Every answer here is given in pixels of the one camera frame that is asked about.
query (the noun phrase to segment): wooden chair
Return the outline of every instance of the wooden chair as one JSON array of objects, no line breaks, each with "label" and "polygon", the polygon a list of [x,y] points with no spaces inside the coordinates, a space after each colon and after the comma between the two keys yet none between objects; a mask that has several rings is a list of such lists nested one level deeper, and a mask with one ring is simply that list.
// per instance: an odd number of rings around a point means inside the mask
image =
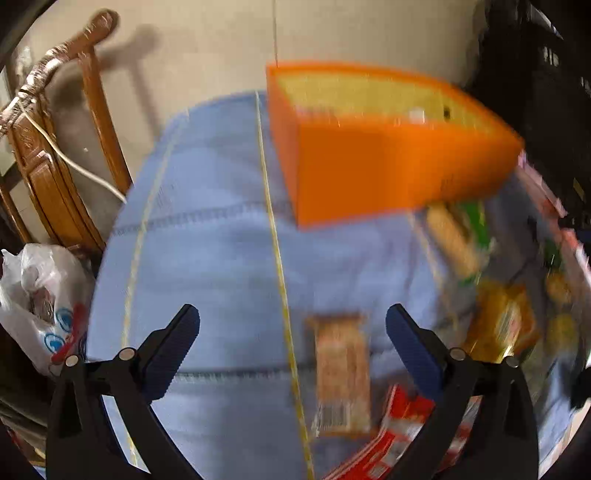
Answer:
[{"label": "wooden chair", "polygon": [[[51,241],[99,256],[105,249],[105,242],[74,186],[68,166],[22,114],[18,100],[55,141],[44,90],[60,66],[77,59],[100,146],[115,186],[125,194],[132,184],[131,176],[115,134],[95,53],[95,45],[113,33],[118,19],[116,12],[101,10],[80,34],[49,50],[33,67],[15,99],[0,113],[0,137],[8,135],[18,170]],[[2,181],[0,197],[22,241],[33,241]]]}]

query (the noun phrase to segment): white plastic bag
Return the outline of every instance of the white plastic bag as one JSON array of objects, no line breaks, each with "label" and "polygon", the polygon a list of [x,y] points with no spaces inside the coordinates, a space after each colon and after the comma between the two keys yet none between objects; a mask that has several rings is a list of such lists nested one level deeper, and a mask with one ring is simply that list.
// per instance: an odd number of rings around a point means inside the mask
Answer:
[{"label": "white plastic bag", "polygon": [[39,373],[58,375],[85,341],[94,279],[58,245],[27,244],[18,255],[2,255],[0,323]]}]

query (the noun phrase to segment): beige wall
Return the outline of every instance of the beige wall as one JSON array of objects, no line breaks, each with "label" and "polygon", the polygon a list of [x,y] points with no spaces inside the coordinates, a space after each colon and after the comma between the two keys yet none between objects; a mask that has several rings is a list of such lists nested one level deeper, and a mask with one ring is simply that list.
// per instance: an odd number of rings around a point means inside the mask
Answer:
[{"label": "beige wall", "polygon": [[[21,45],[38,60],[103,7],[121,16],[98,53],[132,177],[175,113],[263,89],[264,67],[275,51],[280,61],[359,61],[463,82],[475,64],[483,24],[482,0],[58,0]],[[75,64],[58,72],[49,93],[66,153],[109,177]],[[76,182],[106,236],[116,200],[79,177]]]}]

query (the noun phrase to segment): metal screw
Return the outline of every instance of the metal screw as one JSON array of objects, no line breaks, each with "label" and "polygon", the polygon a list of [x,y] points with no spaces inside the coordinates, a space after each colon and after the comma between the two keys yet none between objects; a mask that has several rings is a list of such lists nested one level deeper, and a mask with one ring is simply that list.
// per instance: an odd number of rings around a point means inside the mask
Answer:
[{"label": "metal screw", "polygon": [[511,368],[517,368],[519,366],[519,361],[514,356],[506,356],[505,363]]},{"label": "metal screw", "polygon": [[131,360],[135,357],[135,350],[132,348],[124,348],[119,352],[119,358],[123,361]]},{"label": "metal screw", "polygon": [[449,350],[449,354],[454,360],[457,360],[458,362],[461,362],[466,358],[466,352],[461,348],[452,348]]},{"label": "metal screw", "polygon": [[66,358],[66,366],[67,367],[73,367],[77,363],[78,363],[78,356],[77,355],[70,355],[68,358]]}]

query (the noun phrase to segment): blue cloth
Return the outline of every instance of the blue cloth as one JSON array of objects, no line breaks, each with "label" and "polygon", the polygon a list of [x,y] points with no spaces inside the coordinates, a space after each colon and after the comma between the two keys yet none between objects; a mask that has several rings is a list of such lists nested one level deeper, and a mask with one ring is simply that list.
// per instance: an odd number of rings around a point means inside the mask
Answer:
[{"label": "blue cloth", "polygon": [[[372,414],[378,420],[388,384],[408,381],[385,331],[389,306],[402,303],[422,327],[445,320],[425,253],[405,213],[299,231],[271,142],[264,95],[261,117],[306,421],[310,425],[316,408],[316,379],[313,338],[304,320],[311,314],[339,312],[367,316]],[[137,282],[129,289],[152,190]],[[515,208],[514,202],[524,207]],[[505,261],[491,265],[501,279],[510,278],[531,255],[533,247],[526,241],[520,244],[519,237],[528,236],[527,203],[515,179],[489,202],[495,212],[493,233],[509,251]],[[456,285],[433,250],[439,270]],[[542,286],[536,272],[532,275],[528,291],[535,299]],[[474,289],[451,291],[454,308],[467,322]],[[167,395],[153,404],[196,470],[208,480],[301,480],[306,467],[290,388],[253,93],[207,103],[173,119],[146,160],[103,258],[90,317],[90,358],[110,359],[119,351],[128,292],[128,344],[134,347],[164,327],[184,303],[200,312],[197,341]],[[558,403],[552,418],[558,428],[541,439],[542,458],[569,419],[564,401]],[[112,401],[108,410],[129,453]],[[316,477],[363,443],[314,440]]]}]

